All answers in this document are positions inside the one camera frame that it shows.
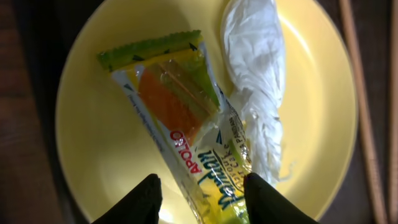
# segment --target snack wrapper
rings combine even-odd
[[[216,84],[199,30],[101,52],[198,223],[249,223],[243,124]]]

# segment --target brand logo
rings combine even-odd
[[[198,167],[198,164],[196,162],[192,162],[192,152],[184,134],[181,131],[172,131],[170,133],[170,138],[174,140],[174,146],[191,174],[200,174],[201,169]]]

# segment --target crumpled plastic bag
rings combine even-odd
[[[223,56],[246,122],[252,171],[275,187],[282,159],[278,108],[285,90],[285,47],[274,0],[231,0],[221,23]]]

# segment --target wooden table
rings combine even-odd
[[[59,168],[53,119],[68,49],[100,2],[14,0],[20,41],[11,0],[0,0],[0,223],[84,223]],[[338,0],[319,2],[342,32]],[[352,2],[386,189],[391,1]],[[324,224],[374,223],[360,147]]]

